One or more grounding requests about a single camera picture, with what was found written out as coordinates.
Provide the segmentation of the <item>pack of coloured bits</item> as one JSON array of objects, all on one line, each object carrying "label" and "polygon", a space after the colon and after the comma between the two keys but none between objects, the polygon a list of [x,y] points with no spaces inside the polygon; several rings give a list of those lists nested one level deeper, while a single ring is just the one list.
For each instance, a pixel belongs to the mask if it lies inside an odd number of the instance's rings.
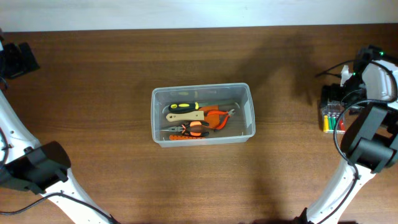
[{"label": "pack of coloured bits", "polygon": [[337,134],[345,133],[345,117],[343,116],[339,121],[337,121],[342,111],[343,107],[338,102],[329,102],[326,106],[320,109],[322,130],[324,133],[333,134],[334,129],[336,129]]}]

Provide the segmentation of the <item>small orange handled pliers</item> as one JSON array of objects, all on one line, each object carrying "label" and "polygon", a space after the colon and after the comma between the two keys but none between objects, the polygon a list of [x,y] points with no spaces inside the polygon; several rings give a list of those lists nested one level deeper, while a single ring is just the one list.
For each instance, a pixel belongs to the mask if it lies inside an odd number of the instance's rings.
[{"label": "small orange handled pliers", "polygon": [[231,109],[229,111],[213,110],[207,112],[205,116],[205,121],[209,123],[209,128],[214,131],[223,129],[230,117],[235,114],[236,110]]}]

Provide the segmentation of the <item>orange black long-nose pliers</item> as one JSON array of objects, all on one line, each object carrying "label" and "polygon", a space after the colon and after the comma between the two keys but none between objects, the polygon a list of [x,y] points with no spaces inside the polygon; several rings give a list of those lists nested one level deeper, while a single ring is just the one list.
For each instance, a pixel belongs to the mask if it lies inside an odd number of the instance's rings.
[{"label": "orange black long-nose pliers", "polygon": [[182,136],[188,137],[206,137],[210,133],[206,130],[209,123],[206,121],[188,121],[179,126],[172,126],[161,129],[161,131],[180,133]]}]

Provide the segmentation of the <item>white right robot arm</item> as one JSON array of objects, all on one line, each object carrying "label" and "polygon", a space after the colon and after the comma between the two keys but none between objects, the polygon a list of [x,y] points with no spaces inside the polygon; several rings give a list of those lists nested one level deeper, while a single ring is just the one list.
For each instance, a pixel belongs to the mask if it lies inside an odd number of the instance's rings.
[{"label": "white right robot arm", "polygon": [[294,223],[338,223],[359,190],[397,164],[397,58],[369,45],[339,67],[340,83],[323,86],[319,109],[341,160]]}]

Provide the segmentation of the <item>orange scraper wooden handle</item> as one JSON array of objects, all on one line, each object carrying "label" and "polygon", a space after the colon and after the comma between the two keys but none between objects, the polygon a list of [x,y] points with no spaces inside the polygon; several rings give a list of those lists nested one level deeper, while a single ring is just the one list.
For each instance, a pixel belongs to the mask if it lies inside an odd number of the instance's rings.
[{"label": "orange scraper wooden handle", "polygon": [[166,120],[169,122],[174,121],[206,121],[209,123],[209,128],[214,129],[221,124],[220,116],[218,114],[208,115],[210,111],[218,111],[219,106],[205,106],[200,108],[198,111],[192,111],[189,113],[169,113],[166,115]]}]

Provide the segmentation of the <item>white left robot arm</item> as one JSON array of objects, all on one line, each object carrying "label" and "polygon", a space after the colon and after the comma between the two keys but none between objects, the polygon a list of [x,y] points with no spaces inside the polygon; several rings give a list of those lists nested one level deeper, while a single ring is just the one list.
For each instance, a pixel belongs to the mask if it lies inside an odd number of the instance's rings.
[{"label": "white left robot arm", "polygon": [[64,148],[52,141],[41,144],[22,124],[4,95],[1,96],[1,187],[32,192],[41,198],[13,212],[17,215],[50,200],[74,223],[116,223],[79,185]]}]

